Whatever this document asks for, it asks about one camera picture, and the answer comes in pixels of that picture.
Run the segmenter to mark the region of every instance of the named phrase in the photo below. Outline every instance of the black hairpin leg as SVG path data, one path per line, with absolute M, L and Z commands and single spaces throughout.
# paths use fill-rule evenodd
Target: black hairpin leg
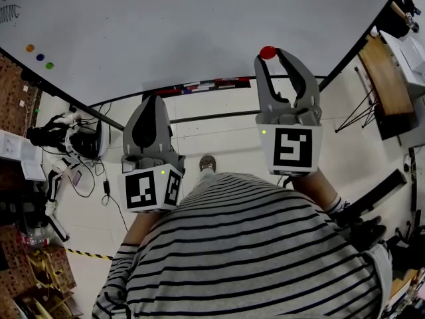
M 361 103 L 355 108 L 355 110 L 351 113 L 350 116 L 347 117 L 347 119 L 340 125 L 339 128 L 337 128 L 335 130 L 335 132 L 340 132 L 341 130 L 344 130 L 345 128 L 347 128 L 348 126 L 350 126 L 351 124 L 363 119 L 364 117 L 367 117 L 365 124 L 369 124 L 371 122 L 371 120 L 369 120 L 369 116 L 373 113 L 373 108 L 376 105 L 376 101 L 373 102 L 366 110 L 362 111 L 359 115 L 355 116 L 354 118 L 351 118 L 353 116 L 353 114 L 355 114 L 355 112 L 362 106 L 362 104 L 365 102 L 366 99 L 369 99 L 369 96 L 371 95 L 373 89 L 369 91 L 369 93 L 366 95 L 366 97 L 361 101 Z

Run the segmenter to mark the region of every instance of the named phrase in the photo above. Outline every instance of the wooden table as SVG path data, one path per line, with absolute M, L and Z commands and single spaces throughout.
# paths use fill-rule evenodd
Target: wooden table
M 412 113 L 414 109 L 407 87 L 381 38 L 368 35 L 359 58 L 373 84 L 383 115 Z

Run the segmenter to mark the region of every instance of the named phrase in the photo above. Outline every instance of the whiteboard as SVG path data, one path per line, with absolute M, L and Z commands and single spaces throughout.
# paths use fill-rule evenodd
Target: whiteboard
M 1 0 L 0 47 L 90 105 L 254 75 L 266 45 L 328 75 L 388 0 Z M 26 51 L 32 44 L 35 50 Z M 38 54 L 45 55 L 37 61 Z M 52 62 L 54 68 L 45 65 Z M 278 65 L 272 74 L 285 74 Z

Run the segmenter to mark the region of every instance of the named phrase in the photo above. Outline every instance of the smartphone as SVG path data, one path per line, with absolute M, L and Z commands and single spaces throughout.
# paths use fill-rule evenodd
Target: smartphone
M 77 170 L 74 178 L 72 179 L 72 184 L 76 186 L 78 184 L 78 182 L 80 181 L 80 178 L 81 178 L 81 172 L 80 172 L 80 170 Z

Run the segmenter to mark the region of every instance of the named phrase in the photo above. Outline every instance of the yellow and black striped tape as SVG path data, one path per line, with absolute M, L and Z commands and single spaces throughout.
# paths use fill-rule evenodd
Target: yellow and black striped tape
M 113 259 L 113 257 L 110 257 L 109 255 L 100 255 L 100 254 L 93 254 L 93 253 L 87 253 L 87 252 L 80 252 L 80 251 L 75 251 L 74 249 L 68 249 L 68 248 L 65 248 L 65 250 L 67 252 L 70 252 L 70 253 L 84 255 L 85 257 L 92 257 L 92 258 L 99 258 L 99 259 L 106 259 L 106 260 L 112 260 Z

